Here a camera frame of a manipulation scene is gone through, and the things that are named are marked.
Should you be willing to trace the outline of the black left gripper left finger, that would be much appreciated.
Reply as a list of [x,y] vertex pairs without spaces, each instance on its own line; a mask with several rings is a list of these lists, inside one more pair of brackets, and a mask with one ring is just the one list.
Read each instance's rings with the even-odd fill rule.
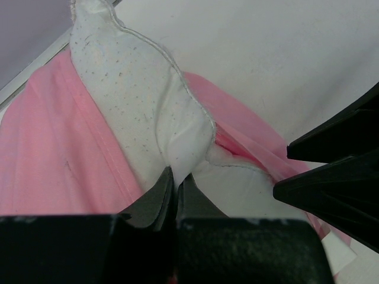
[[160,231],[171,214],[174,190],[172,169],[166,167],[156,183],[120,215],[136,229]]

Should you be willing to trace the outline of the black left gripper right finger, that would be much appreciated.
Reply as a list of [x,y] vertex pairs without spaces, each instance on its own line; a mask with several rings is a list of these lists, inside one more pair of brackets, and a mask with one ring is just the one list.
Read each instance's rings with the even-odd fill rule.
[[198,188],[192,174],[189,174],[179,185],[177,197],[176,219],[178,221],[185,218],[228,218]]

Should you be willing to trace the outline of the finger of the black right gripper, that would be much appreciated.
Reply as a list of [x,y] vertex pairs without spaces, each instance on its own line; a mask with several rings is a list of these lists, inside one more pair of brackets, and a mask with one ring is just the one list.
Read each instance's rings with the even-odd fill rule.
[[362,155],[278,182],[275,199],[378,251],[378,156]]
[[287,157],[331,163],[378,148],[378,88],[287,146]]

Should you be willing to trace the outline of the white pillow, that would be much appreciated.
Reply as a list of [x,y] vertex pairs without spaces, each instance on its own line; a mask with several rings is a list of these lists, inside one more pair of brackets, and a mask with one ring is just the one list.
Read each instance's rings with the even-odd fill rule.
[[231,217],[309,222],[332,273],[356,258],[351,239],[312,214],[276,201],[274,182],[306,167],[285,156],[282,137],[259,116],[193,73],[160,45],[126,28],[107,1],[72,1],[71,61],[100,117],[147,192],[166,166]]

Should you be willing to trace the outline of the pink floral pillowcase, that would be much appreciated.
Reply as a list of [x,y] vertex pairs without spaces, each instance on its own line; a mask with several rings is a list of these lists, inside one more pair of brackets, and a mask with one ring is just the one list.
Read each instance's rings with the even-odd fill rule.
[[[306,167],[294,176],[331,164],[289,159],[286,144],[285,156]],[[160,231],[126,222],[120,212],[145,191],[70,52],[61,53],[31,75],[1,122],[1,282],[333,283],[309,222],[178,221],[178,187]]]

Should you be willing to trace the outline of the aluminium back rail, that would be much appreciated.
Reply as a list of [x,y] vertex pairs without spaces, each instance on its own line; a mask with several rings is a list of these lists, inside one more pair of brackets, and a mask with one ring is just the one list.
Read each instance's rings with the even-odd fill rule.
[[7,85],[1,89],[1,112],[24,88],[27,80],[35,70],[51,61],[55,55],[66,48],[69,42],[71,28],[54,41],[41,55],[33,60],[25,69],[20,71]]

